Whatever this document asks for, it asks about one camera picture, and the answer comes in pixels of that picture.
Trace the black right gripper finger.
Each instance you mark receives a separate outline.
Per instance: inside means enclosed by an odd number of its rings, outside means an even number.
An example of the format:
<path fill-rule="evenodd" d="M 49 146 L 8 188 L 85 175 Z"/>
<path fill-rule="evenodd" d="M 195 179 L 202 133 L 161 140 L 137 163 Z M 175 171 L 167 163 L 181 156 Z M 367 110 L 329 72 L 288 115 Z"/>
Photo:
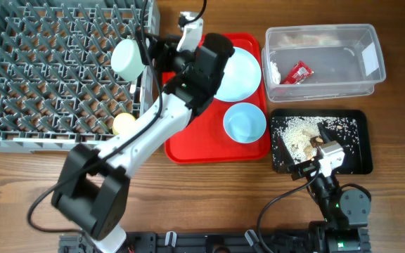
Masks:
<path fill-rule="evenodd" d="M 333 141 L 333 138 L 329 134 L 327 128 L 325 128 L 324 125 L 321 122 L 319 122 L 317 124 L 317 127 L 319 129 L 320 137 L 321 137 L 321 139 L 323 140 L 323 142 L 325 144 L 330 143 L 331 141 Z"/>
<path fill-rule="evenodd" d="M 290 152 L 288 151 L 283 139 L 278 137 L 278 152 L 281 158 L 279 162 L 279 169 L 288 169 L 295 164 Z"/>

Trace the green bowl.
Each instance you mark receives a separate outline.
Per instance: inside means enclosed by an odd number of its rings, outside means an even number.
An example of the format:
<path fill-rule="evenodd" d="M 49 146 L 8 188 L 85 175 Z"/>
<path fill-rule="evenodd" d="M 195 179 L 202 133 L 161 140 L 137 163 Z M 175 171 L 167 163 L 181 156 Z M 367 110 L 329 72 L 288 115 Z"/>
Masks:
<path fill-rule="evenodd" d="M 116 45 L 110 64 L 114 73 L 126 82 L 137 79 L 145 69 L 139 45 L 132 39 L 124 39 Z"/>

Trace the white plastic spoon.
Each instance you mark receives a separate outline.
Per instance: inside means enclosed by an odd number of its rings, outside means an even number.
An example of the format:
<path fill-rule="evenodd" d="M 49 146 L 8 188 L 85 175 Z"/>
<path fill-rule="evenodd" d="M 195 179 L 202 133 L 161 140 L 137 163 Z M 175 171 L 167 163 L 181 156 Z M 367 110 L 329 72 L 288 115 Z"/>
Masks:
<path fill-rule="evenodd" d="M 129 92 L 133 96 L 136 93 L 138 81 L 135 79 L 129 86 Z"/>

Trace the small light blue bowl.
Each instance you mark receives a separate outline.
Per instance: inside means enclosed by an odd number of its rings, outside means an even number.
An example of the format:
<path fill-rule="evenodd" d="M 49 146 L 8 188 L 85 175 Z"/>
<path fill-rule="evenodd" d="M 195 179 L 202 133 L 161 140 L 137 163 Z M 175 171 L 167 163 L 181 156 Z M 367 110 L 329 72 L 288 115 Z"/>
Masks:
<path fill-rule="evenodd" d="M 224 131 L 237 143 L 249 144 L 258 141 L 266 131 L 266 117 L 256 105 L 236 103 L 224 114 Z"/>

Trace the yellow plastic cup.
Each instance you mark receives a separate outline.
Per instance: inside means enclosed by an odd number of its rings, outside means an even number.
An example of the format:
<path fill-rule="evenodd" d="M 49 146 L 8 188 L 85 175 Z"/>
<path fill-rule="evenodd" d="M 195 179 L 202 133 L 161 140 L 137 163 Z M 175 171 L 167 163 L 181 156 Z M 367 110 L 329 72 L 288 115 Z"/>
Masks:
<path fill-rule="evenodd" d="M 114 135 L 124 135 L 131 132 L 131 126 L 136 121 L 135 116 L 130 113 L 123 112 L 118 114 L 112 123 L 112 132 Z"/>

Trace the large light blue plate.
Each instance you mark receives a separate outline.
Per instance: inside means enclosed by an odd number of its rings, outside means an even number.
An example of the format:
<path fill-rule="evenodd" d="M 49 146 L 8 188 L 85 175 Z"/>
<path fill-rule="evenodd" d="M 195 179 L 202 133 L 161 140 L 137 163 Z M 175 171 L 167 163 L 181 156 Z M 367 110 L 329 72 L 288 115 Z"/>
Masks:
<path fill-rule="evenodd" d="M 262 72 L 257 59 L 243 48 L 234 47 L 221 85 L 214 96 L 217 100 L 233 103 L 250 97 L 259 87 Z"/>

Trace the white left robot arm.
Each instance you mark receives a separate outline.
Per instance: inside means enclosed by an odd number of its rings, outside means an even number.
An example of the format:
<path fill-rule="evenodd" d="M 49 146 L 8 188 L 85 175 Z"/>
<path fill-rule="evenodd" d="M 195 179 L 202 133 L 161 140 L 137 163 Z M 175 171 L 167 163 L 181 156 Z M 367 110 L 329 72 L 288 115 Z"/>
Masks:
<path fill-rule="evenodd" d="M 187 51 L 177 40 L 148 36 L 141 57 L 175 75 L 163 86 L 154 105 L 132 125 L 94 148 L 79 144 L 67 156 L 51 204 L 89 236 L 98 252 L 117 252 L 127 238 L 119 225 L 129 184 L 140 166 L 171 136 L 185 129 L 213 101 L 224 76 L 233 43 L 209 33 Z"/>

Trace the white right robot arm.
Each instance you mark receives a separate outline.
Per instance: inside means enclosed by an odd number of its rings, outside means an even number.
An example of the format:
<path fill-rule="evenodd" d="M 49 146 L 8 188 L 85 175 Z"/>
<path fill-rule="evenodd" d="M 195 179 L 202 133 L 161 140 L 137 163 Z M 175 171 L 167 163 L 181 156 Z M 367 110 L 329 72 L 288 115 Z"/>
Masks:
<path fill-rule="evenodd" d="M 371 193 L 338 174 L 373 169 L 366 120 L 358 117 L 289 116 L 271 120 L 274 171 L 303 188 L 319 207 L 321 221 L 307 229 L 280 230 L 271 236 L 273 252 L 370 252 L 367 231 Z"/>

